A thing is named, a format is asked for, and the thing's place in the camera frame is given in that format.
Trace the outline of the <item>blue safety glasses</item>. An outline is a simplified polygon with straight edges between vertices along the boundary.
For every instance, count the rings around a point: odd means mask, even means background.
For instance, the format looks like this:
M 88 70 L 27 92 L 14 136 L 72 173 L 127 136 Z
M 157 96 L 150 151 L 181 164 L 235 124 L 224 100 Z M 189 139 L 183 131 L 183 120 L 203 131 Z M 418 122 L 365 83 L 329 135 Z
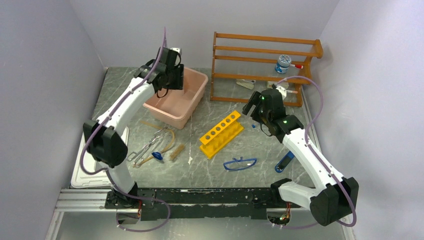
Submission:
M 257 158 L 244 159 L 240 157 L 239 159 L 233 158 L 230 161 L 224 162 L 222 165 L 226 171 L 235 172 L 249 169 L 253 167 L 257 161 Z

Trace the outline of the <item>blue funnel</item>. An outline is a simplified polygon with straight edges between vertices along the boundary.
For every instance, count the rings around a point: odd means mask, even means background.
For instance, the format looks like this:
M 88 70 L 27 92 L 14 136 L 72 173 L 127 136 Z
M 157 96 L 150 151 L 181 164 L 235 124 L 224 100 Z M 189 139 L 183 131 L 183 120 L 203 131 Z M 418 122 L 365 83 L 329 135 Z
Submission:
M 151 153 L 152 157 L 158 161 L 162 161 L 163 160 L 163 156 L 160 152 L 152 152 Z

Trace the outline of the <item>metal crucible tongs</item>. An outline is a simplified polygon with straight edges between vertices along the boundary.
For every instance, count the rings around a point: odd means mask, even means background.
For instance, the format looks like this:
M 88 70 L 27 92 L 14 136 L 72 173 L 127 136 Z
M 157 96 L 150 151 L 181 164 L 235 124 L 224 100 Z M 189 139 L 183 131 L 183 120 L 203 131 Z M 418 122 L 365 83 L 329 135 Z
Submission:
M 165 135 L 165 128 L 161 128 L 153 134 L 153 137 L 146 143 L 141 150 L 131 152 L 127 157 L 127 162 L 132 162 L 133 166 L 136 167 L 137 164 L 143 160 L 144 155 L 148 152 L 148 150 L 156 144 L 163 136 Z

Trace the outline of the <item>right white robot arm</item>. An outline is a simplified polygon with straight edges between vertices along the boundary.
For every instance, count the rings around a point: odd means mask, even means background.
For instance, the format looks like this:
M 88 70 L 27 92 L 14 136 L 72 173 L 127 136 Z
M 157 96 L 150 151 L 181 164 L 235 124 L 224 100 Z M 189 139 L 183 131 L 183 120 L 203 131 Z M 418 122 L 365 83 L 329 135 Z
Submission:
M 346 178 L 318 152 L 310 141 L 308 128 L 295 115 L 286 113 L 283 104 L 285 90 L 281 87 L 254 91 L 242 108 L 260 127 L 266 126 L 269 136 L 276 137 L 301 163 L 313 187 L 306 187 L 285 178 L 271 185 L 270 202 L 275 207 L 293 203 L 309 210 L 321 226 L 340 222 L 352 215 L 356 224 L 356 202 L 359 184 L 354 177 Z

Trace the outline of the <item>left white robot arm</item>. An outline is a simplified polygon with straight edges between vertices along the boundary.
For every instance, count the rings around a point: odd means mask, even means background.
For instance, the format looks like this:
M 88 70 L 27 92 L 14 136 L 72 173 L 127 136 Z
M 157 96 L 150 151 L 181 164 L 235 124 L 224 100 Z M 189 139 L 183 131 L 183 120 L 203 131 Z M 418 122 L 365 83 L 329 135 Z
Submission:
M 138 203 L 139 194 L 125 163 L 128 146 L 121 135 L 135 113 L 159 91 L 183 89 L 184 65 L 181 60 L 180 48 L 160 47 L 155 59 L 136 69 L 124 93 L 108 110 L 96 120 L 83 123 L 85 144 L 79 159 L 82 171 L 91 176 L 98 173 L 84 167 L 85 154 L 90 154 L 101 164 L 112 188 L 119 193 L 118 201 L 126 208 Z

